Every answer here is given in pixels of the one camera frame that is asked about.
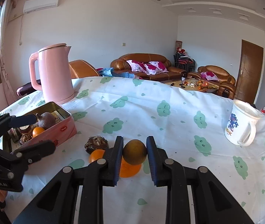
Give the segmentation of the person's left hand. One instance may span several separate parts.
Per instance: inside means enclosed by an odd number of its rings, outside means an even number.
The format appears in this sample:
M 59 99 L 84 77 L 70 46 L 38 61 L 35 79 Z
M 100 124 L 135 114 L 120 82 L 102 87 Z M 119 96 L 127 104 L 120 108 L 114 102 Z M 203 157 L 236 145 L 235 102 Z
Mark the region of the person's left hand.
M 7 197 L 8 192 L 5 190 L 0 190 L 0 202 L 3 203 Z

